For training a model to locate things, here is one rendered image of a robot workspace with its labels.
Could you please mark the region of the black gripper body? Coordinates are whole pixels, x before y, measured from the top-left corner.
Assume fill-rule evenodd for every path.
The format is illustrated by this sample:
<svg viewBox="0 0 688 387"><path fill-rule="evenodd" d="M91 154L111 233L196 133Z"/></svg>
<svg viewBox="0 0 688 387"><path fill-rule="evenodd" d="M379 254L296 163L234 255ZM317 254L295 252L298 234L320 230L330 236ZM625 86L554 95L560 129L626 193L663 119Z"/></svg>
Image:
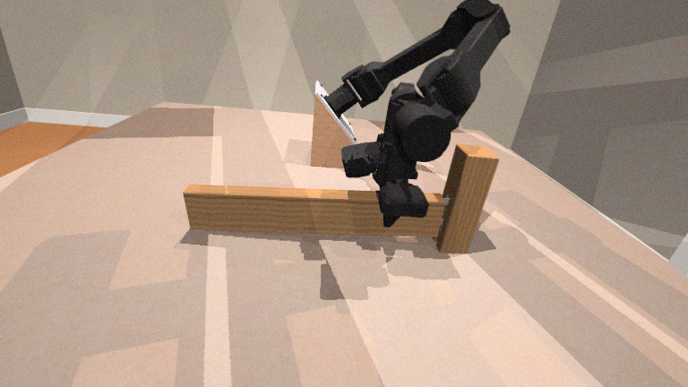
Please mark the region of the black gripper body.
<svg viewBox="0 0 688 387"><path fill-rule="evenodd" d="M397 138L384 131L381 136L384 150L387 151L387 170L384 178L386 185L382 186L379 192L381 213L424 218L429 203L420 187L409 183L409 179L417 180L417 162L406 154Z"/></svg>

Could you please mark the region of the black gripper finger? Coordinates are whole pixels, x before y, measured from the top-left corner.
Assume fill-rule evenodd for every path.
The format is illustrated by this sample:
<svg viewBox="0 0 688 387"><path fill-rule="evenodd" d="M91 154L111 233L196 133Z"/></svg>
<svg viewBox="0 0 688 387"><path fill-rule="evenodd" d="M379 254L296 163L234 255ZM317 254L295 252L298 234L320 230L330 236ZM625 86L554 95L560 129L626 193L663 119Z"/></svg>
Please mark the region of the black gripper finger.
<svg viewBox="0 0 688 387"><path fill-rule="evenodd" d="M379 201L379 192L376 191L377 199ZM392 216L392 215L385 215L383 214L383 225L385 228L390 228L398 219L400 216Z"/></svg>
<svg viewBox="0 0 688 387"><path fill-rule="evenodd" d="M380 188L386 185L384 177L377 177L376 171L372 173L374 181L380 186Z"/></svg>

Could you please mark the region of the wooden side rail with metal hooks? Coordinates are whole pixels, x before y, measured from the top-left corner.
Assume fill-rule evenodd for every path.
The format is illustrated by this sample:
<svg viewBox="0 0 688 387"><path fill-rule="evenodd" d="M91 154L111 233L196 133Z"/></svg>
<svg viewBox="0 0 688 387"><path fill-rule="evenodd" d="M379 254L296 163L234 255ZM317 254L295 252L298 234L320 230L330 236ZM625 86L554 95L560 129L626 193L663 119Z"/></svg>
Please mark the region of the wooden side rail with metal hooks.
<svg viewBox="0 0 688 387"><path fill-rule="evenodd" d="M183 195L190 229L391 237L437 237L450 200L424 193L424 218L385 228L376 191L189 185Z"/></svg>

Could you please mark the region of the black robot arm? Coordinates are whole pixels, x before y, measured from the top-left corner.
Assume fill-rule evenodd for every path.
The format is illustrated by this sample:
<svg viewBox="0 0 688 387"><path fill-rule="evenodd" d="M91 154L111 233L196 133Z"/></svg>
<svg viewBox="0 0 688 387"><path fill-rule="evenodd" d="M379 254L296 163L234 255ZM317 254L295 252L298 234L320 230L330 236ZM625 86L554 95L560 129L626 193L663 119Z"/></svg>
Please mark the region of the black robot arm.
<svg viewBox="0 0 688 387"><path fill-rule="evenodd" d="M510 27L499 4L465 0L441 29L384 63L371 62L350 70L341 77L345 83L323 98L340 118L356 103L363 108L378 100L390 81L448 49L455 50L435 59L421 73L417 86L424 97L409 82L400 82L392 90L384 126L384 132L397 138L411 159L439 159L449 145L451 131L477 98L481 69L499 42L509 35ZM378 134L376 142L341 149L346 177L369 176L375 171L377 177L386 176L387 150L381 138Z"/></svg>

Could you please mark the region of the wooden post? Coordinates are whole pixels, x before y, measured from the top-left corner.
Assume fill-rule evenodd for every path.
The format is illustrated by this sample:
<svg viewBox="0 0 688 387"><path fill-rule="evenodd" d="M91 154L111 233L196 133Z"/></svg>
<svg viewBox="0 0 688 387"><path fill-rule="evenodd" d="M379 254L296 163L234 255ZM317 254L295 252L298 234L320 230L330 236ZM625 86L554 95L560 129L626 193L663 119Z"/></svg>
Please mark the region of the wooden post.
<svg viewBox="0 0 688 387"><path fill-rule="evenodd" d="M468 253L498 161L486 146L456 144L443 191L450 200L433 237L440 253Z"/></svg>

